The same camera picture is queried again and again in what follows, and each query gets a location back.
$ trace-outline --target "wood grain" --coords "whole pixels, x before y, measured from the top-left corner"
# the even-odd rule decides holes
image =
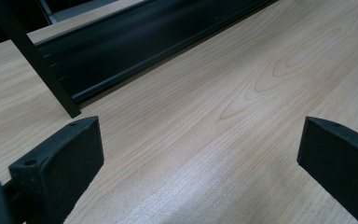
[[[296,154],[306,116],[358,132],[358,0],[281,0],[82,112],[105,164],[66,223],[357,223]],[[70,121],[1,44],[1,181]]]

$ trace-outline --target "black metal rail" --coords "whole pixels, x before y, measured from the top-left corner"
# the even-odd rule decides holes
[[[276,1],[147,0],[35,46],[1,3],[0,26],[75,117],[96,94]]]

